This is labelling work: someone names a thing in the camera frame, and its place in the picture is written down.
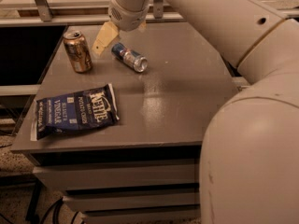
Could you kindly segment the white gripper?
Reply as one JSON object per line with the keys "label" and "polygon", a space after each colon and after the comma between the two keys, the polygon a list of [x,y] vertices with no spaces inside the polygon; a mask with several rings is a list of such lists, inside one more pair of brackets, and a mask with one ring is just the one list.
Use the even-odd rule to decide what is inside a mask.
{"label": "white gripper", "polygon": [[105,22],[98,32],[93,42],[93,52],[96,55],[101,55],[110,43],[118,37],[119,29],[126,32],[137,27],[138,29],[145,29],[148,10],[149,5],[145,5],[138,11],[131,11],[122,7],[117,0],[110,0],[108,16],[111,21]]}

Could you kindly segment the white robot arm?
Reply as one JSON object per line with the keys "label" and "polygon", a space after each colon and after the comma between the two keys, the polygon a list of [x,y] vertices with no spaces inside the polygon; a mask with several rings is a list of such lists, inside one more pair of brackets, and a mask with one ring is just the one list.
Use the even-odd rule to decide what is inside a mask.
{"label": "white robot arm", "polygon": [[[206,129],[203,224],[299,224],[299,22],[257,0],[165,0],[248,86]],[[110,0],[123,31],[149,0]]]}

